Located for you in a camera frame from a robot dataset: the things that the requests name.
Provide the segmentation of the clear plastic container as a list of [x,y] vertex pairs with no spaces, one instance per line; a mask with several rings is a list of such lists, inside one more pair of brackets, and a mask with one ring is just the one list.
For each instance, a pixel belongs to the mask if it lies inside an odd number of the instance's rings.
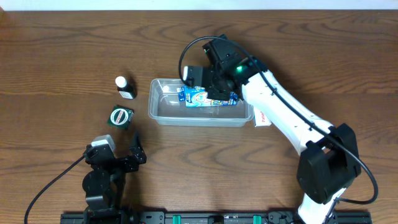
[[243,101],[231,106],[188,108],[178,98],[179,79],[156,78],[150,84],[148,115],[160,125],[241,127],[254,117]]

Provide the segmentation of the white Panadol box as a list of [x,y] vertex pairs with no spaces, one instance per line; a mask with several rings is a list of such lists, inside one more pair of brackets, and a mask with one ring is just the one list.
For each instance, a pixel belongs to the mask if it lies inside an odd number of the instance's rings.
[[254,126],[255,127],[263,127],[270,126],[272,122],[268,119],[268,117],[259,109],[254,108]]

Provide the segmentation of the dark bottle white cap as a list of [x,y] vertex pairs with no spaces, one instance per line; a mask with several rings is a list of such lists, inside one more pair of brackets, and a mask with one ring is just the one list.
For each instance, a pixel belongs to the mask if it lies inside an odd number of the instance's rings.
[[115,84],[118,88],[119,94],[123,98],[128,99],[128,100],[133,100],[136,98],[136,93],[135,93],[134,87],[132,85],[130,85],[124,77],[118,76],[115,79]]

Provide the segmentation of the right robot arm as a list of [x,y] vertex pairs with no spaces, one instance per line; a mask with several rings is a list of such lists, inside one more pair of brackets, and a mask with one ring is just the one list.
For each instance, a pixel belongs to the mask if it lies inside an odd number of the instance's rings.
[[190,86],[203,87],[213,100],[232,93],[263,112],[299,155],[297,180],[304,192],[292,223],[334,223],[335,205],[362,171],[354,131],[312,113],[288,93],[256,57],[226,36],[206,37],[209,67],[180,70]]

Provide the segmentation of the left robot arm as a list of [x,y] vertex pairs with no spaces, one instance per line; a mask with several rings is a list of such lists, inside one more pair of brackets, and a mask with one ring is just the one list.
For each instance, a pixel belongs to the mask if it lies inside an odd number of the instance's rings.
[[85,201],[84,223],[139,223],[139,215],[121,205],[126,174],[139,170],[147,156],[139,134],[135,133],[129,145],[130,155],[115,157],[116,145],[110,135],[94,138],[83,153],[85,162],[93,169],[83,179]]

